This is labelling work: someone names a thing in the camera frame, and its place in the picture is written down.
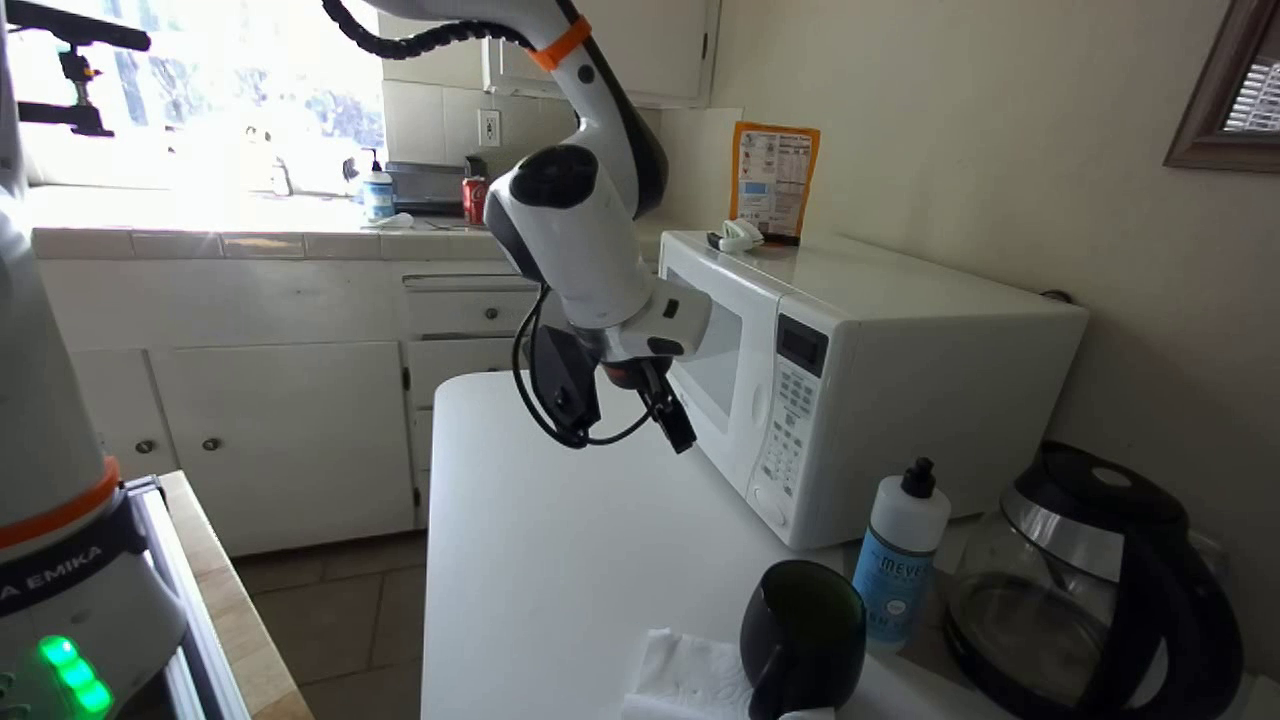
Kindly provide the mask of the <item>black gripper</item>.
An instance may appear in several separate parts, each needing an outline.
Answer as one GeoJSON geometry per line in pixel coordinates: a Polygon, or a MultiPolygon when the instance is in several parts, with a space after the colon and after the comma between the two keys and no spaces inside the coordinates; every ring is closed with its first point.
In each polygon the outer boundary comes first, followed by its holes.
{"type": "MultiPolygon", "coordinates": [[[[552,434],[566,444],[586,444],[591,425],[600,419],[589,347],[573,331],[541,323],[533,331],[529,363],[533,363],[533,393],[545,415],[552,419],[552,434]]],[[[698,434],[682,397],[667,383],[667,370],[658,359],[646,359],[639,374],[646,374],[639,399],[649,407],[649,419],[665,434],[671,451],[687,451],[698,444],[698,434]]]]}

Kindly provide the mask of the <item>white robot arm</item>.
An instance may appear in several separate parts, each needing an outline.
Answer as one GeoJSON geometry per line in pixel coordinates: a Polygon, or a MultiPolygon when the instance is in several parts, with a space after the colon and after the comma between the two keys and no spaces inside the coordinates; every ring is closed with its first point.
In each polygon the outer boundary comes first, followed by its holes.
{"type": "Polygon", "coordinates": [[[455,42],[511,42],[566,92],[577,131],[529,153],[484,192],[484,230],[520,277],[541,283],[511,341],[511,382],[529,415],[566,450],[591,450],[598,378],[632,390],[646,414],[620,434],[658,425],[677,451],[698,429],[667,383],[707,329],[707,296],[659,282],[638,251],[632,221],[665,201],[667,156],[646,124],[573,0],[370,0],[423,21],[415,38],[377,38],[343,0],[329,21],[380,61],[407,61],[455,42]]]}

